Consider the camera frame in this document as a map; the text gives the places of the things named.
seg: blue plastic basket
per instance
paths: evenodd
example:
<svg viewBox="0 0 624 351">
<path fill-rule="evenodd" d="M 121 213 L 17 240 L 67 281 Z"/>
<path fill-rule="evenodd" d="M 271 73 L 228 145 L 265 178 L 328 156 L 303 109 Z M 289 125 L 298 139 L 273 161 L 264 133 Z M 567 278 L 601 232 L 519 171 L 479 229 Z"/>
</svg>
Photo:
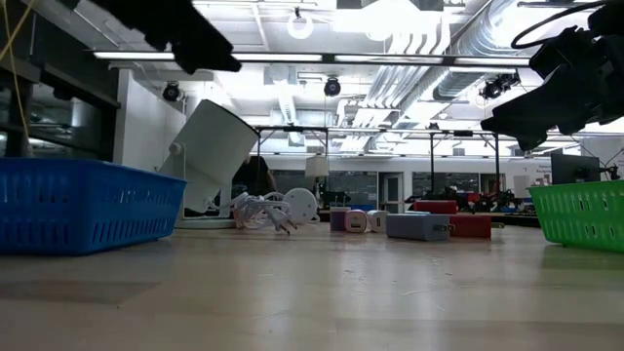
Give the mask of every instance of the blue plastic basket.
<svg viewBox="0 0 624 351">
<path fill-rule="evenodd" d="M 99 161 L 0 158 L 0 253 L 89 254 L 169 236 L 185 186 Z"/>
</svg>

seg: ceiling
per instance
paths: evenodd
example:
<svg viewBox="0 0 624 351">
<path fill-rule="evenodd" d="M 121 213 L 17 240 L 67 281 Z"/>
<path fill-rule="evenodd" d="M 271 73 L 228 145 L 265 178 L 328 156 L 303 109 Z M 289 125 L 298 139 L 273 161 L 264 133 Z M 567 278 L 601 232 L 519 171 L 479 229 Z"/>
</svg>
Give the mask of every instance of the ceiling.
<svg viewBox="0 0 624 351">
<path fill-rule="evenodd" d="M 396 2 L 402 6 L 411 6 L 405 4 L 408 0 L 379 0 L 376 3 Z M 448 32 L 438 31 L 436 45 L 439 54 L 453 53 L 454 46 L 442 45 L 443 37 L 447 39 L 456 36 L 459 43 L 466 33 L 459 33 L 459 29 L 470 20 L 485 5 L 487 0 L 465 0 L 465 7 L 459 9 L 446 9 L 440 17 L 440 23 L 447 23 Z M 503 3 L 505 0 L 494 0 L 494 2 Z M 493 31 L 496 38 L 502 41 L 510 41 L 519 31 L 531 25 L 541 18 L 545 18 L 558 10 L 549 9 L 527 9 L 518 8 L 517 0 L 509 0 L 508 3 L 514 3 L 513 16 L 507 16 L 501 22 L 497 22 L 500 30 Z M 289 33 L 289 19 L 293 15 L 293 3 L 284 5 L 284 2 L 271 3 L 270 1 L 260 2 L 237 2 L 237 1 L 205 1 L 203 5 L 196 8 L 234 45 L 235 52 L 290 52 L 290 53 L 391 53 L 394 44 L 397 44 L 400 36 L 396 34 L 385 40 L 371 40 L 371 35 L 358 31 L 359 27 L 363 27 L 362 23 L 353 23 L 348 21 L 354 14 L 360 14 L 364 10 L 338 10 L 339 1 L 336 0 L 317 0 L 314 3 L 305 2 L 300 5 L 301 14 L 304 18 L 310 18 L 313 22 L 313 30 L 305 39 L 296 39 Z M 436 31 L 431 32 L 431 27 L 423 23 L 427 23 L 428 14 L 424 12 L 414 12 L 412 8 L 401 8 L 402 11 L 385 14 L 376 11 L 371 20 L 366 21 L 364 29 L 373 28 L 374 33 L 383 32 L 384 26 L 392 25 L 393 22 L 400 21 L 401 16 L 418 16 L 413 20 L 406 18 L 403 21 L 409 24 L 409 30 L 422 33 L 423 43 L 428 43 L 428 39 Z M 39 1 L 36 5 L 36 11 L 51 20 L 59 27 L 71 33 L 77 39 L 88 45 L 94 50 L 100 51 L 147 51 L 152 50 L 145 44 L 142 34 L 137 31 L 126 29 L 116 19 L 107 12 L 102 11 L 89 1 L 83 0 L 76 11 L 70 12 L 61 6 L 57 1 Z M 546 27 L 541 36 L 556 35 L 562 28 L 571 24 L 584 24 L 587 14 L 563 19 L 556 25 Z M 303 19 L 297 20 L 293 25 L 295 30 L 303 28 Z M 418 48 L 414 54 L 433 54 L 435 52 L 424 52 L 423 46 Z M 514 53 L 514 55 L 526 56 L 531 52 Z M 191 79 L 174 63 L 129 63 L 125 65 L 135 71 L 135 77 L 142 83 L 152 89 L 155 94 L 160 94 L 160 90 L 166 85 L 166 80 L 171 80 L 171 73 L 179 74 L 180 86 L 188 95 L 197 98 L 213 98 L 210 92 L 219 91 L 220 103 L 232 109 L 235 113 L 247 119 L 254 124 L 284 124 L 289 120 L 283 115 L 283 107 L 285 104 L 292 104 L 297 111 L 295 118 L 305 120 L 306 124 L 325 125 L 328 122 L 328 114 L 333 116 L 330 121 L 336 123 L 340 121 L 341 104 L 347 103 L 349 100 L 361 101 L 365 99 L 367 94 L 371 92 L 371 87 L 375 82 L 379 81 L 380 66 L 379 65 L 346 65 L 346 64 L 287 64 L 286 67 L 291 73 L 288 86 L 275 84 L 271 79 L 271 69 L 267 64 L 245 64 L 241 72 L 215 72 L 212 79 L 201 80 Z M 401 82 L 402 74 L 406 75 L 410 72 L 409 67 L 402 68 L 395 73 L 396 81 L 388 81 L 385 83 L 388 92 L 397 91 Z M 414 80 L 409 87 L 409 94 L 403 99 L 410 100 L 418 89 L 426 88 L 425 79 L 429 75 L 433 75 L 434 69 L 425 71 L 421 79 Z M 437 122 L 441 128 L 449 129 L 479 129 L 479 121 L 488 117 L 491 109 L 497 104 L 505 100 L 511 99 L 523 94 L 541 84 L 541 79 L 529 69 L 521 69 L 519 71 L 523 84 L 512 89 L 512 91 L 503 95 L 501 98 L 488 101 L 486 103 L 478 96 L 478 91 L 483 87 L 485 79 L 491 76 L 482 74 L 482 77 L 474 81 L 461 94 L 450 100 L 450 103 L 430 103 L 419 102 L 422 100 L 415 98 L 413 102 L 418 102 L 416 107 L 431 110 L 426 114 L 424 119 L 416 119 L 408 116 L 408 107 L 404 102 L 399 103 L 396 110 L 392 112 L 379 112 L 382 116 L 372 118 L 375 123 L 386 123 L 390 125 L 398 125 L 400 121 L 408 121 L 409 128 L 422 129 L 430 122 Z M 338 97 L 326 97 L 323 88 L 328 76 L 335 76 L 341 84 L 341 94 Z M 342 124 L 337 127 L 344 127 L 349 122 L 349 118 L 343 118 Z M 296 124 L 302 125 L 301 121 L 295 120 Z M 364 127 L 364 125 L 354 125 L 354 127 Z M 366 127 L 376 127 L 367 123 Z M 346 139 L 358 139 L 360 136 L 343 135 L 332 136 L 336 142 L 332 143 L 332 147 L 336 151 L 344 151 L 342 146 Z M 273 136 L 274 147 L 278 151 L 284 151 L 291 148 L 301 150 L 299 146 L 292 146 L 292 140 L 289 140 L 287 134 L 276 134 Z M 307 146 L 315 145 L 318 140 L 315 136 L 307 136 Z M 388 141 L 387 138 L 382 139 L 379 136 L 367 137 L 362 147 L 358 146 L 359 151 L 370 151 L 373 141 L 378 144 L 389 142 L 394 145 L 388 152 L 400 152 L 400 150 L 417 148 L 421 146 L 418 140 L 411 140 L 406 136 L 399 136 L 398 139 L 393 138 Z M 454 144 L 452 140 L 443 140 L 443 143 L 449 145 Z M 478 141 L 480 147 L 483 148 L 483 142 Z M 270 150 L 271 143 L 265 145 Z M 514 147 L 512 141 L 504 143 L 506 147 Z"/>
</svg>

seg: security camera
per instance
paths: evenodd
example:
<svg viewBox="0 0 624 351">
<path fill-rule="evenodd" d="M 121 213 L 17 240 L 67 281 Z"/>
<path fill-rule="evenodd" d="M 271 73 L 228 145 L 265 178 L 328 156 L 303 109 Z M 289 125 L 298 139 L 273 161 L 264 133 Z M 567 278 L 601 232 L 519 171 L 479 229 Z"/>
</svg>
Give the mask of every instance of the security camera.
<svg viewBox="0 0 624 351">
<path fill-rule="evenodd" d="M 163 91 L 163 99 L 169 102 L 178 102 L 184 98 L 184 92 L 179 89 L 178 82 L 168 82 Z"/>
<path fill-rule="evenodd" d="M 328 82 L 325 84 L 324 92 L 327 97 L 337 97 L 340 94 L 340 83 L 338 83 L 338 78 L 328 78 Z"/>
</svg>

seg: white round device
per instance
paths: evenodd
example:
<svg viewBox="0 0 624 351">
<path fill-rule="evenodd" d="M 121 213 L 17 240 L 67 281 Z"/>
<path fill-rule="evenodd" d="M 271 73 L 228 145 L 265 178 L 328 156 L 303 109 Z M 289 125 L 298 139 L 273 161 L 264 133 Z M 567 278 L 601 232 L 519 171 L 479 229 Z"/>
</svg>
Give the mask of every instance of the white round device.
<svg viewBox="0 0 624 351">
<path fill-rule="evenodd" d="M 284 195 L 282 199 L 291 206 L 291 221 L 296 224 L 305 224 L 318 221 L 316 211 L 319 204 L 314 194 L 308 189 L 296 188 Z"/>
</svg>

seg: door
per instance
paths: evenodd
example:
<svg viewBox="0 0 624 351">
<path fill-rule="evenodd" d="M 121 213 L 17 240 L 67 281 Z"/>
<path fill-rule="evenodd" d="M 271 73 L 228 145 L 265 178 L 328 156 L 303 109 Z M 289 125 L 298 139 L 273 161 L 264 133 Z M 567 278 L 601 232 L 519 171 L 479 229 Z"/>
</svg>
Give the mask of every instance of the door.
<svg viewBox="0 0 624 351">
<path fill-rule="evenodd" d="M 383 201 L 382 209 L 390 214 L 403 212 L 403 174 L 382 174 Z"/>
</svg>

